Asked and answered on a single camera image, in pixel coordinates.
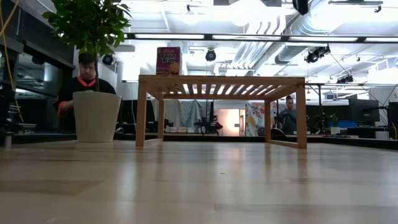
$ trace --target person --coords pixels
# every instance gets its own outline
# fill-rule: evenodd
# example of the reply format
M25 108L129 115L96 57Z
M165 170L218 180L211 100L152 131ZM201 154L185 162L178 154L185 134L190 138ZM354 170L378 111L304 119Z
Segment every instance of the person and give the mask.
M279 113L282 118L282 131L285 134L294 134L297 131L296 124L296 110L294 109L294 102L291 96L286 96L286 109Z
M107 81L98 79L99 91L116 94L114 88ZM75 132L75 114L73 112L73 93L78 91L95 90L95 57L89 53L79 55L79 76L67 81L58 92L54 107L58 115L64 119L64 132Z

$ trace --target black shirt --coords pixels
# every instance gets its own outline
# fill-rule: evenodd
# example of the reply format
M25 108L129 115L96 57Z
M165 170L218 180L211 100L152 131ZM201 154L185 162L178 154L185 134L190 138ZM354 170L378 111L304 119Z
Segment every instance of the black shirt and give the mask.
M114 88L107 81L98 79L99 81L99 91L102 93L116 94ZM75 114L72 110L69 110L66 114L60 114L60 105L63 102L73 100L73 93L78 91L94 91L95 80L84 81L80 77L72 78L67 81L64 86L58 92L57 99L54 102L54 108L58 111L58 114L63 118L63 131L65 132L75 132Z

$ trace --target tree trunk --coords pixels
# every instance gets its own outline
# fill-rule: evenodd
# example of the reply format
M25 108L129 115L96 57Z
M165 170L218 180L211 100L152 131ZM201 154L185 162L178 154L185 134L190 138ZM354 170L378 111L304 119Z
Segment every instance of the tree trunk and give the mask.
M98 80L98 56L95 54L95 91L99 92L100 91L100 82Z

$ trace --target white plant pot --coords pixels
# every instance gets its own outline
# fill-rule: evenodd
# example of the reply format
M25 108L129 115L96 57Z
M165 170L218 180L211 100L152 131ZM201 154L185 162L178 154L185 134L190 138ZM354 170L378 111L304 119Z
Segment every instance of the white plant pot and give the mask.
M92 91L73 94L78 142L112 142L121 97Z
M331 127L330 134L340 134L340 127Z

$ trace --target ventilation duct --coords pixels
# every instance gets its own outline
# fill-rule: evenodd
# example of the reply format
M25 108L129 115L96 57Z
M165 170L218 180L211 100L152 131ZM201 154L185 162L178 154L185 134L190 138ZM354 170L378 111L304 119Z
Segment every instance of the ventilation duct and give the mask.
M252 7L257 11L266 11L267 16L259 16L259 20L249 23L247 34L281 34L286 28L286 17L278 14L272 15L272 10L258 1L250 1ZM265 42L242 42L231 66L233 68L252 68L256 62L265 54L271 43Z
M305 16L298 17L292 25L286 29L285 34L328 35L345 21L344 16L340 16L341 14L333 9L335 9L335 7L331 7L328 4L328 0L313 0L310 6L310 12ZM259 73L262 70L269 70L266 67L268 65L264 65L265 63L287 64L306 48L306 46L285 45L280 42L273 43L266 51L263 58L256 64L254 68L255 73Z

